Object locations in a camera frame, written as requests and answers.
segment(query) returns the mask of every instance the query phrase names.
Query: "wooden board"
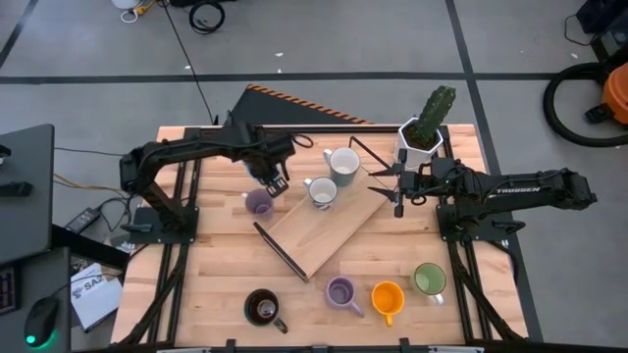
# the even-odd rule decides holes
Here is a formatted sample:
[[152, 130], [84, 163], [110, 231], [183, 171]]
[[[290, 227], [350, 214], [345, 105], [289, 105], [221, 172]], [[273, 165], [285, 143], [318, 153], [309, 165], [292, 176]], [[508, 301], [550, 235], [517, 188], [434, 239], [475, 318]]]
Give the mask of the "wooden board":
[[[449, 126], [449, 131], [455, 157], [468, 167], [483, 171], [475, 128], [454, 125]], [[380, 156], [393, 153], [394, 134], [354, 135]], [[182, 136], [182, 127], [162, 127], [158, 139]], [[276, 215], [273, 220], [261, 223], [264, 228], [272, 227], [302, 200], [305, 194], [302, 182], [306, 177], [328, 172], [328, 166], [320, 158], [322, 150], [345, 146], [348, 141], [345, 134], [311, 136], [315, 138], [315, 148], [299, 148], [288, 160], [290, 189], [276, 199]], [[381, 169], [366, 152], [358, 148], [356, 152], [365, 169]], [[177, 166], [167, 166], [157, 181], [172, 192], [176, 174]], [[397, 345], [400, 337], [408, 337], [412, 344], [463, 343], [449, 258], [446, 245], [439, 239], [437, 200], [430, 198], [420, 207], [406, 204], [402, 219], [394, 217], [394, 204], [386, 202], [308, 283], [303, 283], [262, 240], [252, 225], [253, 218], [244, 209], [240, 194], [257, 187], [241, 164], [232, 164], [224, 158], [203, 161], [198, 194], [199, 233], [190, 248], [185, 272], [178, 346], [224, 346], [228, 338], [235, 338], [239, 346]], [[126, 336], [150, 304], [162, 249], [162, 245], [151, 245], [133, 258], [112, 341]], [[477, 243], [475, 250], [486, 296], [515, 331], [526, 335], [507, 255], [484, 243]], [[464, 251], [460, 249], [460, 253], [464, 261]], [[445, 304], [441, 307], [410, 290], [409, 275], [424, 262], [440, 265], [447, 275]], [[356, 283], [357, 302], [365, 311], [364, 319], [330, 310], [325, 305], [325, 284], [338, 275], [351, 277]], [[406, 294], [405, 307], [394, 317], [392, 328], [386, 328], [384, 319], [370, 304], [371, 289], [381, 280], [397, 282]], [[281, 334], [275, 328], [253, 327], [244, 317], [242, 305], [246, 295], [262, 287], [279, 296], [281, 316], [290, 329], [288, 334]], [[470, 295], [467, 298], [474, 333], [480, 337], [475, 303]], [[169, 303], [162, 313], [160, 338], [163, 339]]]
[[[384, 182], [394, 188], [394, 178], [386, 177]], [[311, 278], [387, 201], [369, 190], [369, 186], [381, 188], [382, 181], [360, 168], [352, 184], [339, 187], [331, 209], [320, 211], [305, 196], [268, 230], [277, 245], [305, 273], [305, 279]]]

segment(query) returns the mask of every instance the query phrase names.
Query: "cactus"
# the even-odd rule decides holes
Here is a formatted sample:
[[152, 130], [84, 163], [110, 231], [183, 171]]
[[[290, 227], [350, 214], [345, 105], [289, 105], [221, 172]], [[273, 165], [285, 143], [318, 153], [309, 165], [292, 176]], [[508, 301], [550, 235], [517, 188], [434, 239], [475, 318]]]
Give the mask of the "cactus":
[[455, 88], [440, 86], [425, 103], [419, 120], [403, 131], [410, 147], [429, 150], [434, 146], [436, 129], [445, 119], [455, 100]]

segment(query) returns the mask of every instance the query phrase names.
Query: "potted cactus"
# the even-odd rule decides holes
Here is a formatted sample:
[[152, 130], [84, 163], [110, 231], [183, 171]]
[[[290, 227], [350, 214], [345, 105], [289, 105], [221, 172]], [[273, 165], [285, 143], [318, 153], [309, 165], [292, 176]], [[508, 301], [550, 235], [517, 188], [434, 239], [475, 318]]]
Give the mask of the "potted cactus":
[[419, 118], [411, 118], [399, 128], [394, 157], [397, 158], [399, 148], [405, 148], [408, 151], [405, 162], [407, 170], [416, 171], [422, 163], [429, 162], [443, 144], [439, 126], [454, 100], [455, 88], [440, 86], [428, 98]]

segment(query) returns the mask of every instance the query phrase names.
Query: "wooden table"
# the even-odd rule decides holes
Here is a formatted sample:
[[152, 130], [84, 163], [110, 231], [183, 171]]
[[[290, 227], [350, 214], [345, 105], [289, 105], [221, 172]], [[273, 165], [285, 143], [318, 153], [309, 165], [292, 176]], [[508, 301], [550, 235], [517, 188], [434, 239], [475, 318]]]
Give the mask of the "wooden table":
[[[164, 126], [157, 139], [181, 138], [183, 131], [184, 126]], [[454, 156], [468, 167], [483, 171], [484, 161], [475, 128], [450, 125], [449, 131]], [[354, 135], [380, 156], [393, 153], [394, 134]], [[315, 140], [314, 148], [297, 147], [296, 155], [288, 159], [290, 189], [276, 199], [275, 216], [262, 223], [264, 227], [270, 227], [304, 196], [302, 181], [305, 178], [329, 172], [321, 156], [323, 149], [348, 143], [347, 134], [311, 136]], [[364, 168], [382, 169], [365, 151], [354, 148]], [[157, 181], [172, 193], [176, 174], [175, 165], [167, 166]], [[177, 346], [224, 346], [228, 338], [235, 338], [238, 346], [397, 345], [401, 337], [408, 337], [411, 344], [464, 342], [447, 249], [439, 237], [435, 198], [429, 198], [421, 207], [406, 203], [402, 219], [393, 216], [393, 204], [386, 202], [308, 283], [304, 283], [264, 242], [252, 225], [252, 216], [244, 209], [240, 194], [259, 187], [239, 163], [232, 164], [219, 157], [203, 161], [197, 200], [200, 207], [198, 235], [187, 260]], [[187, 195], [187, 190], [183, 190], [183, 195]], [[511, 327], [525, 336], [523, 314], [507, 256], [482, 242], [476, 243], [475, 252], [486, 296]], [[151, 245], [133, 258], [112, 341], [130, 332], [153, 299], [161, 254], [162, 245]], [[462, 249], [460, 255], [466, 263]], [[436, 263], [447, 273], [443, 306], [432, 304], [426, 296], [412, 292], [409, 287], [409, 276], [424, 262]], [[337, 275], [351, 277], [356, 283], [357, 302], [365, 311], [364, 319], [348, 311], [327, 308], [323, 289], [328, 279]], [[371, 289], [382, 280], [395, 281], [406, 293], [405, 307], [394, 317], [392, 328], [386, 327], [383, 317], [370, 302]], [[288, 334], [248, 323], [242, 306], [246, 296], [257, 288], [268, 288], [278, 294]], [[474, 333], [480, 337], [475, 303], [468, 292], [467, 298]], [[167, 302], [162, 311], [160, 339], [165, 338], [169, 305]]]

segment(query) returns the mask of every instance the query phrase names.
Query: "orange mug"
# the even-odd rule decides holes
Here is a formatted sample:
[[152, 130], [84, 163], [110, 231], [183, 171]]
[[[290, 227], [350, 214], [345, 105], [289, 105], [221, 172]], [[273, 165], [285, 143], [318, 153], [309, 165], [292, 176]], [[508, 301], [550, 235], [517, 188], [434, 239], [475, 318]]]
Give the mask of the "orange mug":
[[371, 292], [371, 302], [373, 307], [386, 319], [386, 326], [393, 326], [393, 315], [403, 309], [403, 290], [401, 287], [391, 281], [379, 282]]

